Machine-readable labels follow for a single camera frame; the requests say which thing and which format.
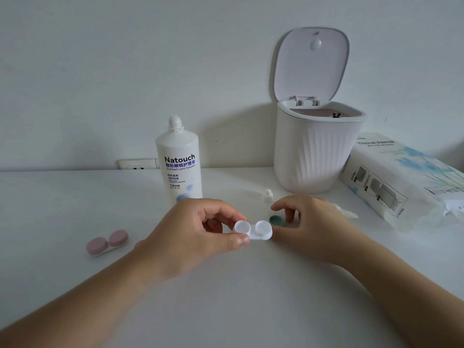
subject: open lid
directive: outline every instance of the open lid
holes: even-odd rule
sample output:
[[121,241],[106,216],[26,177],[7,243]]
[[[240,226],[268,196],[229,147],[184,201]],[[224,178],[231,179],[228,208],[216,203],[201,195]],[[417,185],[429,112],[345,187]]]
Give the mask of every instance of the open lid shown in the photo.
[[279,101],[316,96],[329,101],[348,61],[347,36],[332,28],[297,28],[287,34],[277,57],[274,93]]

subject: forearm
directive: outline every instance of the forearm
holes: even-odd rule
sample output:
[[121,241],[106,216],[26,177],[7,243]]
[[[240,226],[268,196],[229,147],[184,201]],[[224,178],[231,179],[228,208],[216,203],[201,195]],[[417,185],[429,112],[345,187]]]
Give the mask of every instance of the forearm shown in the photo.
[[146,262],[131,252],[0,332],[2,347],[96,347],[146,292]]
[[464,302],[368,238],[341,266],[374,296],[415,347],[464,346]]

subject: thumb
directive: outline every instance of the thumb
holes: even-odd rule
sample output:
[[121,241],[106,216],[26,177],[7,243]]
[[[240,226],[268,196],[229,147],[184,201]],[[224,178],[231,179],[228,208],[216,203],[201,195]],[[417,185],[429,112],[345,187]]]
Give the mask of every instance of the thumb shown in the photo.
[[206,233],[208,237],[208,255],[225,253],[247,246],[250,237],[244,233]]
[[292,246],[299,240],[300,231],[297,228],[287,228],[281,226],[272,226],[271,240],[284,246]]

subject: white plastic bottle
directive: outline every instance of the white plastic bottle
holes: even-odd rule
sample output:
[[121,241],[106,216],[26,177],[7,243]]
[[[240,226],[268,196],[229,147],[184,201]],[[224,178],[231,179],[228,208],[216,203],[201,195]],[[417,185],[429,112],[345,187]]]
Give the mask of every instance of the white plastic bottle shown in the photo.
[[198,136],[184,129],[180,117],[169,118],[167,132],[156,138],[156,150],[171,203],[203,198]]

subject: tissue package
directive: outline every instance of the tissue package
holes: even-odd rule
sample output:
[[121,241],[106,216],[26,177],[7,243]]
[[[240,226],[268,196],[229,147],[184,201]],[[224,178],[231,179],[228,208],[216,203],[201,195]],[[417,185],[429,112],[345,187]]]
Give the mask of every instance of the tissue package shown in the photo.
[[464,223],[464,174],[378,133],[361,133],[339,179],[402,231]]

